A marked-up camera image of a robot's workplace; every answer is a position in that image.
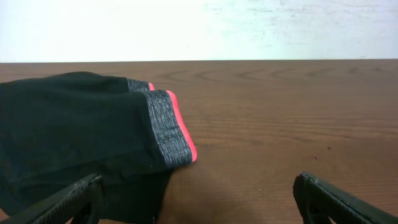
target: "white wall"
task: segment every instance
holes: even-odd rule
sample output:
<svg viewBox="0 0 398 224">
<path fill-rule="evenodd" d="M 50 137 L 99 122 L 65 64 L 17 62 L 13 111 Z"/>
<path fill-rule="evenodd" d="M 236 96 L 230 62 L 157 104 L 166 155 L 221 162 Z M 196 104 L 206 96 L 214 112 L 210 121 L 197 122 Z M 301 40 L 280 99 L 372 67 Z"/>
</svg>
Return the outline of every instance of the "white wall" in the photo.
<svg viewBox="0 0 398 224">
<path fill-rule="evenodd" d="M 397 0 L 0 0 L 0 62 L 398 58 Z"/>
</svg>

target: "brown wood grain surface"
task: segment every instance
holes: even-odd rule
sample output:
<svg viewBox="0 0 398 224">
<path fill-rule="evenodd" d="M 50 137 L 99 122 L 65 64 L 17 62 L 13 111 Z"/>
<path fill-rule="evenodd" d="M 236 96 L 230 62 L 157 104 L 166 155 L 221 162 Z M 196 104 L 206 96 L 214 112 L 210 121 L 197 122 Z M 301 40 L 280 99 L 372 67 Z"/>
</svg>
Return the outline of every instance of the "brown wood grain surface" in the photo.
<svg viewBox="0 0 398 224">
<path fill-rule="evenodd" d="M 398 60 L 1 64 L 1 82 L 90 71 L 172 90 L 198 160 L 159 223 L 302 223 L 307 170 L 398 215 Z"/>
</svg>

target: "neon pink edge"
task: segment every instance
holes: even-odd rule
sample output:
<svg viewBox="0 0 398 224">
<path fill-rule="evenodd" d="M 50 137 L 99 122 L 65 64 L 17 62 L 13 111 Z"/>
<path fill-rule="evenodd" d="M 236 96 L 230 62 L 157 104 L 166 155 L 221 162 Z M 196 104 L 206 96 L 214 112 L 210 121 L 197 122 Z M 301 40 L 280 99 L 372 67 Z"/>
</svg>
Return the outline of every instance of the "neon pink edge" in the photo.
<svg viewBox="0 0 398 224">
<path fill-rule="evenodd" d="M 172 99 L 174 114 L 175 114 L 175 117 L 177 118 L 177 124 L 178 124 L 178 126 L 180 127 L 180 129 L 181 129 L 181 131 L 182 131 L 182 134 L 184 135 L 185 139 L 187 140 L 187 143 L 188 143 L 189 148 L 191 149 L 191 153 L 192 153 L 192 162 L 195 162 L 195 160 L 196 160 L 197 157 L 198 157 L 197 149 L 196 149 L 195 145 L 193 144 L 191 135 L 189 135 L 189 132 L 188 132 L 187 127 L 185 127 L 185 124 L 184 124 L 184 122 L 182 121 L 182 116 L 181 116 L 181 113 L 180 113 L 180 108 L 178 107 L 177 97 L 176 97 L 175 94 L 174 94 L 172 91 L 170 91 L 170 90 L 167 90 L 166 92 L 169 94 L 170 98 Z"/>
<path fill-rule="evenodd" d="M 149 85 L 149 90 L 150 91 L 154 91 L 155 90 L 154 84 L 148 83 L 148 85 Z"/>
</svg>

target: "black garment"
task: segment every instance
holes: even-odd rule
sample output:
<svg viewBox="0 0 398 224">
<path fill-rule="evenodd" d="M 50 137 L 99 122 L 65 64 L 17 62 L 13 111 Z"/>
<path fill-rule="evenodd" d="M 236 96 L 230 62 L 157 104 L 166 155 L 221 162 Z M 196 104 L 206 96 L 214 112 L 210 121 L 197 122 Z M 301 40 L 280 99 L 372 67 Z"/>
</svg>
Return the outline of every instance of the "black garment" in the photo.
<svg viewBox="0 0 398 224">
<path fill-rule="evenodd" d="M 172 169 L 193 156 L 170 96 L 148 90 L 88 72 L 0 84 L 0 207 L 13 215 L 96 173 L 101 218 L 152 223 Z"/>
<path fill-rule="evenodd" d="M 97 224 L 104 194 L 102 176 L 90 174 L 0 224 Z"/>
</svg>

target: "folded clothing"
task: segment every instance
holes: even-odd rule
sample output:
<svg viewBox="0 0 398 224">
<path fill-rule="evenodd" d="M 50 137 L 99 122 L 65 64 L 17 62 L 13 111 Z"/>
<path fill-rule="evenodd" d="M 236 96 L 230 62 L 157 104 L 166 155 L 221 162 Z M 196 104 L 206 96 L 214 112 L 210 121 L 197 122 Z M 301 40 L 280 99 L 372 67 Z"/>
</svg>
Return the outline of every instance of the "folded clothing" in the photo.
<svg viewBox="0 0 398 224">
<path fill-rule="evenodd" d="M 89 72 L 0 84 L 0 208 L 102 175 L 101 218 L 152 223 L 172 170 L 196 160 L 175 95 Z"/>
</svg>

